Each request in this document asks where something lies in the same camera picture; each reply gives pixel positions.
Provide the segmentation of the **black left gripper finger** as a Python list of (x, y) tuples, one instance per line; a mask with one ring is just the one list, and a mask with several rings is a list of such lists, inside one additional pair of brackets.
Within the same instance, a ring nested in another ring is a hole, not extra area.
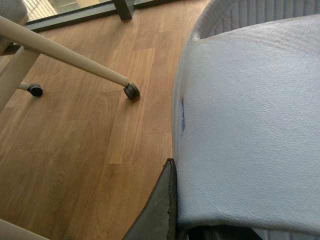
[(124, 240), (175, 240), (177, 225), (177, 170), (168, 158), (148, 200), (124, 235)]

